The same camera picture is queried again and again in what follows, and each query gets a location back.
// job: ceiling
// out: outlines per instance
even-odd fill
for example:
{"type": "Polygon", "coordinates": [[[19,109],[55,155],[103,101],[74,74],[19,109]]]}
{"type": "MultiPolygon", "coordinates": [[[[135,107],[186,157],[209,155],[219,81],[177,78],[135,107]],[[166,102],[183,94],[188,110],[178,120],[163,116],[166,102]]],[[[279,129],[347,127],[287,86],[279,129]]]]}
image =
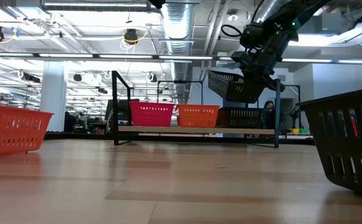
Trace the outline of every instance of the ceiling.
{"type": "MultiPolygon", "coordinates": [[[[251,14],[258,1],[233,0],[229,9],[235,9],[236,21],[224,20],[242,30],[250,22],[251,14]]],[[[203,53],[206,35],[211,19],[221,18],[219,8],[217,18],[212,18],[212,9],[215,2],[204,0],[193,5],[191,54],[203,53]]],[[[344,1],[333,1],[326,6],[324,14],[337,13],[346,9],[344,1]]],[[[361,9],[362,1],[353,1],[352,9],[361,9]]],[[[6,7],[0,6],[0,26],[3,27],[5,44],[0,44],[0,52],[37,52],[37,53],[78,53],[78,54],[167,54],[166,32],[163,27],[163,18],[160,14],[151,12],[126,11],[49,11],[44,12],[38,7],[6,7]],[[12,38],[13,29],[17,30],[18,37],[12,38]],[[144,37],[134,46],[122,44],[123,34],[127,29],[136,29],[138,38],[144,37]]],[[[220,33],[214,53],[230,55],[240,49],[239,40],[226,37],[220,33]]],[[[289,46],[283,57],[285,58],[321,58],[329,54],[329,47],[301,47],[289,46]]],[[[343,47],[345,52],[362,51],[362,46],[343,47]]],[[[344,58],[362,58],[362,55],[346,54],[338,50],[337,55],[344,58]]],[[[129,85],[136,88],[134,95],[142,100],[155,100],[156,83],[146,78],[147,74],[155,74],[158,80],[173,80],[171,62],[84,62],[67,60],[69,69],[69,84],[67,92],[67,107],[70,111],[87,111],[90,114],[104,114],[107,99],[111,94],[111,78],[108,71],[118,70],[129,85]],[[85,78],[82,82],[75,82],[73,76],[78,73],[85,78]],[[100,86],[108,91],[101,94],[95,88],[100,86]]],[[[278,67],[291,68],[292,64],[280,63],[278,67]]],[[[14,60],[0,58],[0,85],[15,85],[0,87],[0,103],[11,106],[20,106],[30,109],[39,108],[40,86],[33,88],[23,87],[29,82],[19,78],[19,71],[30,73],[42,80],[44,61],[41,60],[14,60]]],[[[160,97],[163,101],[177,102],[175,86],[168,85],[160,97]]]]}

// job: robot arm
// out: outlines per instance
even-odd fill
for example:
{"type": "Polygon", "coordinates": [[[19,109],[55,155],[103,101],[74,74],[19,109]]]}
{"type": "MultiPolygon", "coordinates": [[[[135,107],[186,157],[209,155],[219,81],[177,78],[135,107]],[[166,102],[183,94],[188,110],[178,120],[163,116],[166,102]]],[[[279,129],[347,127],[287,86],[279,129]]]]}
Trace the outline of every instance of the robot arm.
{"type": "Polygon", "coordinates": [[[246,103],[255,103],[265,87],[276,90],[270,75],[288,42],[298,41],[297,30],[330,1],[291,0],[263,23],[252,22],[243,30],[240,43],[246,52],[234,52],[231,58],[240,63],[245,87],[251,90],[246,103]]]}

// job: workstation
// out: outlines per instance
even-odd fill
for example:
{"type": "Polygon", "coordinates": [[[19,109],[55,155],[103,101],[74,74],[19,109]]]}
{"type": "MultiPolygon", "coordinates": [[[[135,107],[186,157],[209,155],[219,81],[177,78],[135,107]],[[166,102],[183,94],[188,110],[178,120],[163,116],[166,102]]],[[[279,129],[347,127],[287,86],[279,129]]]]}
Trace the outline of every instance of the workstation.
{"type": "Polygon", "coordinates": [[[362,1],[0,1],[0,223],[52,222],[362,223],[362,1]]]}

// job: wooden shelf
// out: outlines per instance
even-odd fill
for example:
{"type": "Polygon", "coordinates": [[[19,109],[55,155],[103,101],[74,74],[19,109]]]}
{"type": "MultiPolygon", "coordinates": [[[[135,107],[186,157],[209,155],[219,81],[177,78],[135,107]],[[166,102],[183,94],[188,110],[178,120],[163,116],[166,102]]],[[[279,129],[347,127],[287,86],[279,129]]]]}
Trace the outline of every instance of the wooden shelf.
{"type": "Polygon", "coordinates": [[[149,132],[149,133],[223,133],[223,134],[275,134],[273,129],[241,129],[241,128],[177,128],[177,127],[141,127],[119,126],[123,132],[149,132]]]}

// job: red basket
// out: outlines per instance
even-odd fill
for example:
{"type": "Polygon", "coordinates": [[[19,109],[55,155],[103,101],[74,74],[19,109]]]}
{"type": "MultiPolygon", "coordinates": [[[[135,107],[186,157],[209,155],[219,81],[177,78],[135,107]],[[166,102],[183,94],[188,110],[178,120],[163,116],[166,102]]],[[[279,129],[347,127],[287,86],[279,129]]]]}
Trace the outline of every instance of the red basket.
{"type": "Polygon", "coordinates": [[[52,115],[0,106],[0,155],[38,150],[52,115]]]}
{"type": "Polygon", "coordinates": [[[178,105],[179,127],[214,128],[217,123],[219,106],[178,105]]]}
{"type": "Polygon", "coordinates": [[[135,126],[168,127],[171,124],[174,104],[130,102],[135,126]]]}

